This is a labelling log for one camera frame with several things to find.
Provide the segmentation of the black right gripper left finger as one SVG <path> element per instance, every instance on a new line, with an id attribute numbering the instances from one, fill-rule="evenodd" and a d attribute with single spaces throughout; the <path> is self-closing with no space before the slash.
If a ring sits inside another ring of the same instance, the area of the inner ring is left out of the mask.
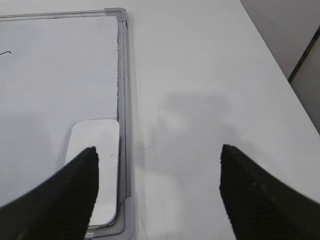
<path id="1" fill-rule="evenodd" d="M 99 157 L 88 147 L 41 185 L 0 209 L 2 240 L 83 240 L 99 191 Z"/>

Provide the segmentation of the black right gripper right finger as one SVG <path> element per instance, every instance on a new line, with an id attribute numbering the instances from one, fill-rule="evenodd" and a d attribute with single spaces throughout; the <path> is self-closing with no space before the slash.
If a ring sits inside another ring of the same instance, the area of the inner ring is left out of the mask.
<path id="1" fill-rule="evenodd" d="M 320 205 L 235 146 L 220 155 L 220 196 L 238 240 L 318 240 Z"/>

